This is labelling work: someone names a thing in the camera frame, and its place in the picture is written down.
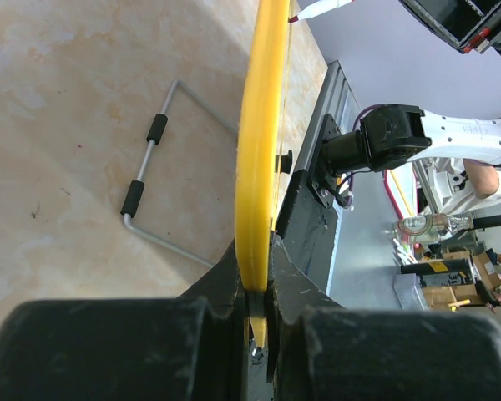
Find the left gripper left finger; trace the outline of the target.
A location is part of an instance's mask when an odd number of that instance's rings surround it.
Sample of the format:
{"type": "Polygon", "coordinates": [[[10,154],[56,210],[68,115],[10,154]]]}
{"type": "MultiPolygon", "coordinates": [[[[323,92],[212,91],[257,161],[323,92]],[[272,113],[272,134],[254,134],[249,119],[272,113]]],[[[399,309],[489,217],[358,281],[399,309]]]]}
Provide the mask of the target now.
{"type": "Polygon", "coordinates": [[[175,298],[18,305],[0,327],[0,400],[243,400],[247,354],[229,247],[175,298]]]}

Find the yellow framed whiteboard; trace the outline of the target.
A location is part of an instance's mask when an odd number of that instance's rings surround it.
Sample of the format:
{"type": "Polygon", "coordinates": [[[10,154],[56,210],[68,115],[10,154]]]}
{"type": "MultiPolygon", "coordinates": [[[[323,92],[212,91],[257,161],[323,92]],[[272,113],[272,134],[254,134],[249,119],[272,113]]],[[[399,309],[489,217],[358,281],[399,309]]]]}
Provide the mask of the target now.
{"type": "Polygon", "coordinates": [[[256,344],[266,343],[265,294],[280,163],[281,96],[290,47],[288,1],[258,3],[241,103],[235,173],[235,254],[256,344]]]}

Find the white marker purple cap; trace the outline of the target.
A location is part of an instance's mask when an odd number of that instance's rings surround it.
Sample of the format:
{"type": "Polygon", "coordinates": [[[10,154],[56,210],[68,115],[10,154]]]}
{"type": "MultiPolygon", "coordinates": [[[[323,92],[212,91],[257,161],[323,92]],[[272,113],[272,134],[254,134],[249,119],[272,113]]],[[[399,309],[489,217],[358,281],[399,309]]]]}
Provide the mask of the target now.
{"type": "Polygon", "coordinates": [[[295,23],[302,20],[312,19],[331,10],[344,7],[352,3],[352,0],[320,0],[302,9],[298,14],[290,17],[288,23],[295,23]]]}

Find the clear glass bottle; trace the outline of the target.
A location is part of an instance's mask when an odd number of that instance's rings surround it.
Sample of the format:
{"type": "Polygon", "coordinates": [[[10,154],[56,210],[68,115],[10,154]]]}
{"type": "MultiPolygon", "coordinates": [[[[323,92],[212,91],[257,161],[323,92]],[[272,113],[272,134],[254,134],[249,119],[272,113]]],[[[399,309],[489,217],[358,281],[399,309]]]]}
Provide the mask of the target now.
{"type": "Polygon", "coordinates": [[[393,224],[392,235],[402,245],[432,245],[472,229],[473,220],[470,217],[438,213],[401,219],[393,224]]]}

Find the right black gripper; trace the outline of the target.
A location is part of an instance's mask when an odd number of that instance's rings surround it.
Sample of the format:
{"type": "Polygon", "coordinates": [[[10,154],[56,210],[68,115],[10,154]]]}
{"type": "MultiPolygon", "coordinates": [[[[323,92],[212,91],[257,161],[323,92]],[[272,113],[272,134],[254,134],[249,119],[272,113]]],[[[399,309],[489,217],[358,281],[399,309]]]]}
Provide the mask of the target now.
{"type": "Polygon", "coordinates": [[[401,5],[432,34],[462,54],[501,48],[501,0],[404,0],[401,5]]]}

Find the cardboard boxes background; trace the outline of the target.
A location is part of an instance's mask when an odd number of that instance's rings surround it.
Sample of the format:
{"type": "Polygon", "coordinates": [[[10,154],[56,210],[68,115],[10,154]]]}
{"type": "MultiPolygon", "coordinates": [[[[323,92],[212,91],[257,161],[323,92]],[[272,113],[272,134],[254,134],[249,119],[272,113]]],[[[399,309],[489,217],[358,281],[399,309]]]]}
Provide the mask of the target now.
{"type": "Polygon", "coordinates": [[[421,260],[420,283],[428,308],[455,312],[461,307],[501,307],[501,256],[491,250],[477,255],[449,252],[442,259],[421,260]]]}

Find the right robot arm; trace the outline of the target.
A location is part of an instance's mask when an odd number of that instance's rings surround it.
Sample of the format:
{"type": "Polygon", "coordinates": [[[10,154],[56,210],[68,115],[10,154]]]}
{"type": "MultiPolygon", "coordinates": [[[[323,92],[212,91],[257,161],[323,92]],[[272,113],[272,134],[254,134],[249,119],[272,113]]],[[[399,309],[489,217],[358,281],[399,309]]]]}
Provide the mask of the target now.
{"type": "MultiPolygon", "coordinates": [[[[501,1],[404,1],[434,36],[461,54],[494,48],[501,56],[501,1]]],[[[392,170],[430,157],[472,159],[501,169],[501,118],[460,119],[404,104],[378,105],[354,129],[321,126],[318,160],[331,175],[392,170]]]]}

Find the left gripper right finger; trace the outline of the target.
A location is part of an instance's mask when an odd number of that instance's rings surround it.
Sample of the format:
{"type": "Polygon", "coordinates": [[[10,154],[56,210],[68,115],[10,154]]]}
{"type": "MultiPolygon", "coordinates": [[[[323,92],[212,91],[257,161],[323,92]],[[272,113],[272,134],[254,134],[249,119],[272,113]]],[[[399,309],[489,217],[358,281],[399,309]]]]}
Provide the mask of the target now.
{"type": "Polygon", "coordinates": [[[270,240],[267,379],[277,400],[501,400],[488,317],[346,309],[270,240]]]}

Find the person in white shirt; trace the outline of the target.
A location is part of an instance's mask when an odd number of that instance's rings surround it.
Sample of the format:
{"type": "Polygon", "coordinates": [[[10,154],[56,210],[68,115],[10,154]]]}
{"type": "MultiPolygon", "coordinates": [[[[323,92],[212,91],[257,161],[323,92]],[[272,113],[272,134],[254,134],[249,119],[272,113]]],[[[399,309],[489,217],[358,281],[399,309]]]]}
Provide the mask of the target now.
{"type": "Polygon", "coordinates": [[[441,213],[459,215],[501,203],[501,170],[476,160],[435,158],[436,171],[465,175],[466,182],[443,202],[441,213]]]}

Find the black cylinder can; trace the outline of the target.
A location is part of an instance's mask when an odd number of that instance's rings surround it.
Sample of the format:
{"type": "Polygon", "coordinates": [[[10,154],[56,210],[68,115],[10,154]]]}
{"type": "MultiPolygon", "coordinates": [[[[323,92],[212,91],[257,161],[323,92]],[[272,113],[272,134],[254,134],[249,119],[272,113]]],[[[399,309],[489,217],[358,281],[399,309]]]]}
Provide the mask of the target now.
{"type": "Polygon", "coordinates": [[[468,258],[427,260],[401,265],[403,275],[415,274],[421,288],[459,287],[474,284],[476,279],[468,258]]]}

